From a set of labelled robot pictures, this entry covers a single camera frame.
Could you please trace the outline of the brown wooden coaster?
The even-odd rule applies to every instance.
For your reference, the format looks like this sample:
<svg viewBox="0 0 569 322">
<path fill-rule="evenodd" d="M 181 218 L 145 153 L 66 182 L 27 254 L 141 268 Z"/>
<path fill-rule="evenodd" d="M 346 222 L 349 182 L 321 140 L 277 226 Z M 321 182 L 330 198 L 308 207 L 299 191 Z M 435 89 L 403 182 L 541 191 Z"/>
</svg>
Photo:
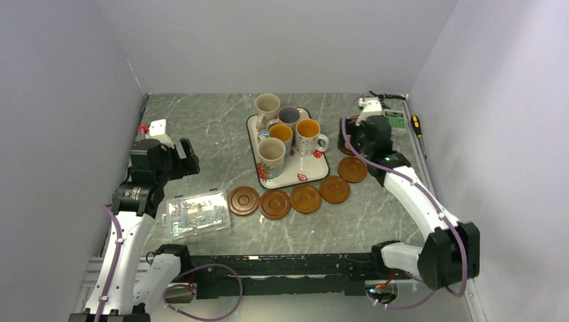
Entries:
<svg viewBox="0 0 569 322">
<path fill-rule="evenodd" d="M 302 184 L 292 189 L 290 200 L 293 209 L 299 213 L 310 214 L 321 206 L 322 197 L 312 184 Z"/>
<path fill-rule="evenodd" d="M 267 191 L 260 197 L 259 207 L 265 218 L 279 220 L 288 215 L 291 200 L 284 191 Z"/>
<path fill-rule="evenodd" d="M 340 151 L 347 156 L 354 156 L 354 153 L 346 147 L 340 148 Z"/>
<path fill-rule="evenodd" d="M 368 170 L 366 164 L 359 158 L 349 156 L 339 162 L 338 174 L 350 183 L 358 183 L 366 178 Z"/>
<path fill-rule="evenodd" d="M 248 216 L 253 214 L 259 206 L 260 195 L 250 186 L 239 186 L 235 188 L 228 198 L 229 210 L 237 216 Z"/>
<path fill-rule="evenodd" d="M 340 204 L 350 197 L 350 184 L 340 176 L 329 176 L 319 186 L 321 197 L 332 204 Z"/>
</svg>

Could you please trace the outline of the clear plastic parts box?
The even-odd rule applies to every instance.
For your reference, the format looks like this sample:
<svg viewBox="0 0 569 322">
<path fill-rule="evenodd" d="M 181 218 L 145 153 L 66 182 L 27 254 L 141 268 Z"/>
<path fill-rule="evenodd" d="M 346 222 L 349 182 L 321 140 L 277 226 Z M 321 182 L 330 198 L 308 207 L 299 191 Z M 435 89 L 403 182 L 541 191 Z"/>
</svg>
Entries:
<svg viewBox="0 0 569 322">
<path fill-rule="evenodd" d="M 192 196 L 176 196 L 166 202 L 163 222 L 168 237 L 181 239 L 231 227 L 225 191 L 214 189 Z"/>
</svg>

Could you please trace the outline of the white mug orange inside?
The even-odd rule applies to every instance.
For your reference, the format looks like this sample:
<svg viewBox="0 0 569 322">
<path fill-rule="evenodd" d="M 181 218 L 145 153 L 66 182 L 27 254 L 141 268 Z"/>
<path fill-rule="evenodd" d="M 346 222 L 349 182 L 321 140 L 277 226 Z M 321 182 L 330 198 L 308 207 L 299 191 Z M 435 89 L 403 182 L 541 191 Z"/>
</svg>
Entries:
<svg viewBox="0 0 569 322">
<path fill-rule="evenodd" d="M 325 152 L 329 147 L 329 138 L 321 133 L 320 124 L 313 119 L 300 120 L 295 132 L 295 146 L 301 155 Z"/>
</svg>

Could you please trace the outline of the cream patterned mug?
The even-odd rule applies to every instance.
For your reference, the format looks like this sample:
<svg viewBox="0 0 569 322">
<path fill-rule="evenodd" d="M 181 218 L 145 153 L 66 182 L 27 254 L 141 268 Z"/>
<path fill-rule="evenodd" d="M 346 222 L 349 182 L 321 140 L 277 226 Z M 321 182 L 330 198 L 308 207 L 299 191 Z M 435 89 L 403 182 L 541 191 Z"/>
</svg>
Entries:
<svg viewBox="0 0 569 322">
<path fill-rule="evenodd" d="M 278 138 L 264 138 L 258 145 L 260 169 L 267 179 L 282 174 L 287 148 Z"/>
</svg>

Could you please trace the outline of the pink mug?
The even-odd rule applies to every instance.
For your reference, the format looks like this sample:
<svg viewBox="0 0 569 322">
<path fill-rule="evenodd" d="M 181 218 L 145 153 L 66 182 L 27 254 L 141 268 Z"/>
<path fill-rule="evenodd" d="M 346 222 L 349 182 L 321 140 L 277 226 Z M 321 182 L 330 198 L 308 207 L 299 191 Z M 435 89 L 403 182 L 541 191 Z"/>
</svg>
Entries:
<svg viewBox="0 0 569 322">
<path fill-rule="evenodd" d="M 346 123 L 356 123 L 358 118 L 359 118 L 358 115 L 353 115 L 347 119 Z"/>
</svg>

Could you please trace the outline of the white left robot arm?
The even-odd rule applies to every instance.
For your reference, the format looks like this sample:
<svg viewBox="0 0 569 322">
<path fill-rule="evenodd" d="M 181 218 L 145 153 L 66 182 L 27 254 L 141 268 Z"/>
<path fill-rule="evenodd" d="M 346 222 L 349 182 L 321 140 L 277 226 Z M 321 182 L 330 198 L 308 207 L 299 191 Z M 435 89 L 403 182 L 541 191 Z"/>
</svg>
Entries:
<svg viewBox="0 0 569 322">
<path fill-rule="evenodd" d="M 191 276 L 188 247 L 166 244 L 155 252 L 157 266 L 135 285 L 142 248 L 164 199 L 164 187 L 200 171 L 190 140 L 182 138 L 180 144 L 184 158 L 168 136 L 133 144 L 127 176 L 113 193 L 111 204 L 103 206 L 111 226 L 99 277 L 83 312 L 70 314 L 69 321 L 150 321 L 150 307 L 168 284 Z"/>
</svg>

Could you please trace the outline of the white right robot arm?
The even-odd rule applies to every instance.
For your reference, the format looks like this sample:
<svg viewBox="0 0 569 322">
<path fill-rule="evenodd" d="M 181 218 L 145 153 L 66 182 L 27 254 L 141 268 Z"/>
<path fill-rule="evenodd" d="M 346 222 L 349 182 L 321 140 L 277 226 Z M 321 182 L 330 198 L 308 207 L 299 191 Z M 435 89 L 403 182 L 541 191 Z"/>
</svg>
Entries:
<svg viewBox="0 0 569 322">
<path fill-rule="evenodd" d="M 424 239 L 421 247 L 396 240 L 376 244 L 369 262 L 371 273 L 377 278 L 393 272 L 415 274 L 432 290 L 459 284 L 451 294 L 462 296 L 468 279 L 480 272 L 477 226 L 457 219 L 428 191 L 410 161 L 393 149 L 386 117 L 373 115 L 361 122 L 342 117 L 340 133 L 344 145 L 410 214 Z"/>
</svg>

